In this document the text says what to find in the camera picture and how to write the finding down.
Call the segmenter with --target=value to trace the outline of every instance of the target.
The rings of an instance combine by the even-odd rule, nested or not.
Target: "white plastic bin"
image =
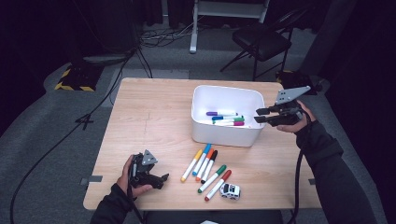
[[[192,97],[192,139],[200,143],[233,147],[251,147],[265,123],[253,118],[256,110],[264,108],[262,95],[253,90],[221,86],[198,86]],[[244,126],[218,126],[212,124],[206,112],[230,110],[243,115]]]

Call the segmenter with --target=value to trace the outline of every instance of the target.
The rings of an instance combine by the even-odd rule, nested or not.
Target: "person's left hand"
[[[117,180],[117,184],[120,186],[120,188],[122,189],[122,191],[125,193],[125,195],[127,194],[127,189],[128,189],[128,172],[129,172],[129,168],[132,164],[132,157],[134,155],[131,155],[128,159],[127,162],[125,162],[125,165],[123,166],[122,169],[122,176],[119,177],[119,179]],[[149,191],[152,189],[151,185],[143,185],[143,186],[139,186],[136,189],[134,187],[132,187],[132,194],[134,196],[134,198],[142,195],[143,193]]]

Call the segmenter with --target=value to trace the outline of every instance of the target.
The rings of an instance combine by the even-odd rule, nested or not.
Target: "chair leg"
[[[256,73],[257,73],[257,59],[254,57],[254,68],[253,68],[253,79],[252,81],[256,80]]]
[[[283,71],[285,69],[285,63],[286,63],[286,57],[288,56],[288,49],[285,50],[285,53],[283,54],[283,61],[282,61],[282,66],[280,67],[280,71]]]
[[[268,69],[267,69],[267,70],[265,70],[264,72],[262,72],[262,73],[258,74],[256,77],[260,77],[260,76],[264,75],[265,73],[267,73],[267,72],[269,72],[269,71],[273,70],[274,68],[276,68],[276,67],[280,66],[281,64],[282,64],[282,63],[277,63],[276,65],[274,65],[274,66],[272,66],[272,67],[268,68]]]
[[[222,68],[220,69],[220,72],[224,71],[228,66],[230,66],[230,64],[232,64],[232,63],[238,61],[238,60],[241,59],[241,58],[246,57],[246,56],[248,55],[248,53],[247,53],[246,55],[243,55],[243,54],[245,54],[245,53],[247,53],[247,51],[246,51],[246,50],[243,50],[243,51],[240,52],[238,55],[236,55],[229,63],[227,63],[226,65],[224,65],[224,67],[222,67]]]

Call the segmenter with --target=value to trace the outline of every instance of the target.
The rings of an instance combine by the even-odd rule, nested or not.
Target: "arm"
[[[277,128],[297,135],[297,146],[312,169],[329,223],[376,223],[367,196],[341,158],[343,149],[338,141],[326,132],[309,109],[299,103],[313,120],[311,132],[308,133],[306,117],[293,126],[279,125]]]
[[[99,203],[91,223],[122,223],[131,211],[131,201],[122,189],[114,184],[109,195]]]
[[[122,176],[117,183],[111,187],[109,195],[99,203],[95,213],[92,216],[91,223],[123,223],[126,215],[132,209],[134,197],[138,197],[143,193],[152,189],[151,185],[144,185],[138,188],[132,188],[131,198],[127,196],[128,190],[128,172],[132,163],[132,157],[125,162],[122,169]]]

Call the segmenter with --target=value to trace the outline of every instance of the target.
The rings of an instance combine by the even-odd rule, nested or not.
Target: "person's right hand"
[[[316,120],[315,116],[312,114],[311,110],[306,107],[301,101],[297,101],[300,105],[301,108],[309,115],[311,118],[311,121],[313,122]],[[300,131],[303,127],[305,127],[307,124],[307,119],[306,119],[306,114],[303,114],[303,119],[298,121],[296,124],[293,125],[277,125],[276,128],[280,130],[281,132],[285,133],[297,133]]]

